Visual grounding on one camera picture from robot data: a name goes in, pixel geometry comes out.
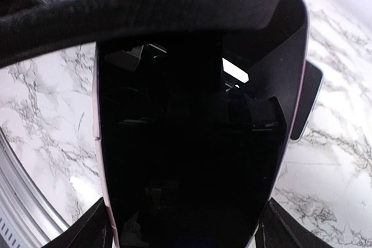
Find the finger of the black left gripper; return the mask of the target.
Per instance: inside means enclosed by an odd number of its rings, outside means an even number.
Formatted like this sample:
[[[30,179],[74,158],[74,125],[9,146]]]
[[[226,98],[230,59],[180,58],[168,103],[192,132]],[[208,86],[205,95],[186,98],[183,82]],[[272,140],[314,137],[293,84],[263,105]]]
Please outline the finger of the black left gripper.
[[[280,0],[7,0],[1,66],[90,42],[268,25]]]

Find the pink phone case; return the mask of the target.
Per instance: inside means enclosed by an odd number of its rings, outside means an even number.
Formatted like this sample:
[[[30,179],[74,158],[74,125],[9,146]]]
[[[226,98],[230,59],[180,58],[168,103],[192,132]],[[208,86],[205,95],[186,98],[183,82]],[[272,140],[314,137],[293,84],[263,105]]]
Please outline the pink phone case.
[[[264,28],[249,29],[249,30],[262,30]],[[238,31],[247,31],[247,30],[233,30],[233,31],[201,30],[201,31],[187,32],[187,33],[163,33],[163,34],[154,34],[154,35],[151,35],[151,36],[148,36],[148,37],[115,38],[115,39],[111,39],[111,40],[107,40],[107,41],[98,43],[97,44],[97,49],[96,49],[95,77],[94,77],[94,82],[95,82],[95,84],[94,84],[94,88],[95,88],[95,94],[94,94],[94,96],[95,96],[94,129],[95,129],[96,144],[97,144],[96,151],[97,151],[97,148],[98,148],[98,146],[101,142],[100,110],[99,110],[98,89],[97,89],[97,81],[96,81],[96,78],[97,78],[97,75],[96,75],[97,59],[98,59],[97,53],[98,53],[98,47],[99,46],[107,46],[111,51],[118,52],[119,49],[120,49],[119,45],[121,43],[123,43],[124,41],[129,41],[130,42],[130,47],[127,49],[127,52],[133,57],[139,57],[140,54],[141,54],[141,48],[139,46],[135,45],[135,41],[137,41],[137,40],[158,39],[158,38],[164,38],[164,37],[169,37],[169,36],[179,35],[179,34],[197,34],[197,33],[200,33],[200,34],[209,34],[209,33],[229,34],[229,33],[238,32]],[[99,172],[100,172],[100,175],[101,175],[101,184],[102,184],[102,189],[103,189],[103,196],[104,196],[105,203],[107,205],[108,213],[109,213],[110,204],[109,204],[108,199],[105,197],[105,192],[106,192],[106,189],[107,189],[106,184],[105,184],[106,180],[105,180],[105,177],[102,174],[101,160],[100,160],[99,156],[98,156],[98,159],[99,159]]]

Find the black phone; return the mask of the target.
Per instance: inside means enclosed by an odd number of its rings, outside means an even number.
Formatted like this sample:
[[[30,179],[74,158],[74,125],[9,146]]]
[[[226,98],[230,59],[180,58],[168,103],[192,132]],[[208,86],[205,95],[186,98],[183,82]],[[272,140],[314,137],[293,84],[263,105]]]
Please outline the black phone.
[[[299,141],[307,127],[323,84],[323,78],[323,72],[307,60],[301,96],[291,133],[291,140],[293,141]]]
[[[270,198],[305,77],[303,0],[262,30],[99,46],[96,81],[118,247],[246,247]]]

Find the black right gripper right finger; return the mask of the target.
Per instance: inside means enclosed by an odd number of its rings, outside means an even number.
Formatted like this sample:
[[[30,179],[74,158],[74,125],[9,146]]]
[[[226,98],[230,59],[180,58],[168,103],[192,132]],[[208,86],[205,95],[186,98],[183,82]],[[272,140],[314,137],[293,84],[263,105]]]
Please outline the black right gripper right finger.
[[[331,248],[331,246],[305,229],[280,204],[270,199],[255,235],[260,248]]]

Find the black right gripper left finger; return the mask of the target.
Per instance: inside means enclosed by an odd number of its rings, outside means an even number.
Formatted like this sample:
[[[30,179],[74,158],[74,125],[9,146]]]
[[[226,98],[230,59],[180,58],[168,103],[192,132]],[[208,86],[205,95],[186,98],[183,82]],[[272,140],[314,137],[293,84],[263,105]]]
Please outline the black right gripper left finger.
[[[101,197],[69,229],[42,248],[111,248],[113,231]]]

